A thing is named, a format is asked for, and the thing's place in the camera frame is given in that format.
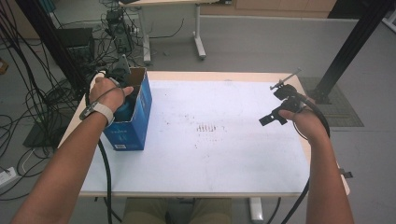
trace floor mat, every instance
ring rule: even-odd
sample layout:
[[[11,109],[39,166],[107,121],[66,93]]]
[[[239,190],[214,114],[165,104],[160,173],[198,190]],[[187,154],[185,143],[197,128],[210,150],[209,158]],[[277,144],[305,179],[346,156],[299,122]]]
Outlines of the floor mat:
[[[320,82],[318,77],[299,77],[305,90],[312,91]],[[337,85],[329,93],[330,105],[318,105],[330,127],[364,127],[361,119]]]

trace black pole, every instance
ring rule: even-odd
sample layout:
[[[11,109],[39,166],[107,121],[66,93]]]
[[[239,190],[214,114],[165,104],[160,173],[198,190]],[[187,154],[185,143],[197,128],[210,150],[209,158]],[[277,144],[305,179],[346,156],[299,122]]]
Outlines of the black pole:
[[[307,92],[318,104],[329,103],[328,95],[335,83],[347,70],[349,64],[385,17],[392,4],[393,0],[376,0],[372,1],[370,6],[368,6],[349,37],[346,39],[343,47],[341,47],[340,51],[335,56],[322,80],[314,90]]]
[[[69,52],[56,35],[56,28],[44,8],[40,5],[39,0],[16,0],[16,2],[46,45],[52,58],[64,72],[76,93],[76,97],[80,99],[90,87],[88,81],[81,74]]]

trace power strip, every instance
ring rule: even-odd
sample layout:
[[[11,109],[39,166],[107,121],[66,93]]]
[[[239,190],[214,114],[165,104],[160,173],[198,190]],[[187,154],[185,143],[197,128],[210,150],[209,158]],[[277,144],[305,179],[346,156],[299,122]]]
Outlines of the power strip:
[[[0,173],[0,188],[4,187],[5,185],[11,183],[13,180],[17,179],[18,176],[15,173],[14,167],[10,167],[7,169],[8,172],[3,171]]]

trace gray floor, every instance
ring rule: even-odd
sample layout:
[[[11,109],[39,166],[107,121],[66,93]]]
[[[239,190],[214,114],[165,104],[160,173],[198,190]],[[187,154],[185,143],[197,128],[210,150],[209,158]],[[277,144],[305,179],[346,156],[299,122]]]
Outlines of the gray floor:
[[[148,70],[288,73],[301,67],[304,70],[301,76],[321,77],[355,24],[356,21],[202,17],[202,39],[207,54],[204,61],[196,55],[189,28],[192,21],[185,21],[175,37],[150,41],[152,65]],[[380,24],[337,83],[364,124],[359,128],[332,128],[340,166],[354,175],[347,182],[356,223],[396,223],[395,42],[396,34]],[[6,51],[0,53],[11,62]],[[39,65],[32,66],[38,71]],[[56,76],[61,77],[54,63],[53,67]],[[40,83],[45,83],[40,74],[35,75]],[[17,118],[25,110],[22,102],[26,90],[13,64],[0,77],[0,86],[0,114]],[[21,123],[6,156],[1,159],[2,166],[16,166],[27,150],[21,141],[32,124],[29,119]],[[7,196],[29,191],[34,182],[33,178],[22,181]],[[295,198],[282,199],[273,223],[282,220],[294,201]],[[0,222],[8,223],[21,202],[0,202]],[[275,209],[276,198],[262,198],[262,202],[266,220]],[[124,199],[114,199],[119,214],[123,203]],[[186,223],[191,205],[173,200],[171,210],[177,223]],[[304,223],[304,216],[305,202],[290,223]],[[70,223],[106,223],[103,202],[80,198]],[[233,200],[233,223],[249,223],[247,199]]]

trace desk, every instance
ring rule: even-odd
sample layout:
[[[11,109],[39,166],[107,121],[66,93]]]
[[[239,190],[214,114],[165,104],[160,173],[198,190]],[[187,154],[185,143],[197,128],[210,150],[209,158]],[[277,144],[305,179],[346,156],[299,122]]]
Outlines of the desk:
[[[143,36],[143,61],[146,64],[151,63],[150,49],[149,49],[149,35],[145,27],[144,7],[150,6],[165,6],[165,5],[195,5],[195,31],[192,33],[195,40],[195,45],[198,49],[198,55],[201,59],[206,57],[204,45],[202,44],[200,36],[200,4],[214,3],[219,0],[139,0],[130,4],[123,4],[120,2],[121,7],[135,7],[140,21],[140,30]]]
[[[106,147],[107,156],[110,163],[113,183],[112,191],[115,196],[153,196],[153,197],[262,197],[262,196],[296,196],[304,188],[308,178],[309,146],[305,141],[299,140],[298,134],[294,131],[292,124],[281,126],[277,121],[262,127],[259,119],[269,114],[272,109],[280,104],[273,93],[269,90],[269,85],[275,84],[280,78],[288,74],[264,74],[264,73],[200,73],[200,72],[153,72],[148,71],[153,95],[153,105],[148,124],[148,136],[146,147],[143,151],[116,152],[106,138],[101,139]],[[257,97],[257,102],[251,107],[259,109],[257,116],[251,121],[242,119],[243,123],[252,123],[255,128],[250,132],[232,132],[232,128],[226,127],[230,133],[237,135],[224,135],[224,127],[209,118],[196,119],[190,117],[196,134],[201,138],[196,142],[187,142],[184,136],[170,136],[172,139],[163,140],[161,138],[166,132],[161,133],[159,127],[164,128],[167,123],[177,122],[177,111],[174,117],[164,119],[159,118],[162,110],[168,113],[169,108],[175,105],[159,102],[159,94],[166,90],[167,86],[163,82],[180,83],[189,81],[198,86],[191,89],[196,90],[200,84],[211,81],[211,85],[221,84],[222,86],[245,86],[253,90],[251,97]],[[298,90],[302,87],[297,77],[290,79],[290,82]],[[265,90],[252,88],[261,85]],[[217,104],[230,104],[230,101],[216,99],[220,92],[213,95],[213,102]],[[242,98],[235,99],[242,103]],[[76,115],[85,107],[84,100],[78,107]],[[241,108],[236,113],[242,113],[248,106]],[[79,124],[78,116],[74,116],[65,136]],[[276,138],[276,146],[265,148],[258,144],[266,138]],[[227,144],[228,141],[239,144],[237,147],[229,148],[219,146]],[[106,175],[103,160],[99,150],[96,150],[90,171],[81,189],[80,195],[105,196],[106,195]]]

